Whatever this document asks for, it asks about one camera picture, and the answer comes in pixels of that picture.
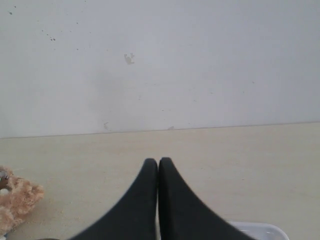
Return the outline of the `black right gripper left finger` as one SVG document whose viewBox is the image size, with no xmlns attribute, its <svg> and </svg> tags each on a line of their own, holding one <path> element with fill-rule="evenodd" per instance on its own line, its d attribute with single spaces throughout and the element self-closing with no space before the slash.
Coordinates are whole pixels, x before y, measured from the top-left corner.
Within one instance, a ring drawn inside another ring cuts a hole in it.
<svg viewBox="0 0 320 240">
<path fill-rule="evenodd" d="M 158 165 L 148 158 L 122 198 L 73 240 L 155 240 Z"/>
</svg>

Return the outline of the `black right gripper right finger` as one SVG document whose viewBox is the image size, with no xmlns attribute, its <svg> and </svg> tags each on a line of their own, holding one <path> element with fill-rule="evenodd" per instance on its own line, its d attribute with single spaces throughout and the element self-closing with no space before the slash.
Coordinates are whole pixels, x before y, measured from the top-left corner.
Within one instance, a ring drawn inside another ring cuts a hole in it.
<svg viewBox="0 0 320 240">
<path fill-rule="evenodd" d="M 158 217 L 162 240 L 252 239 L 207 207 L 169 157 L 159 161 Z"/>
</svg>

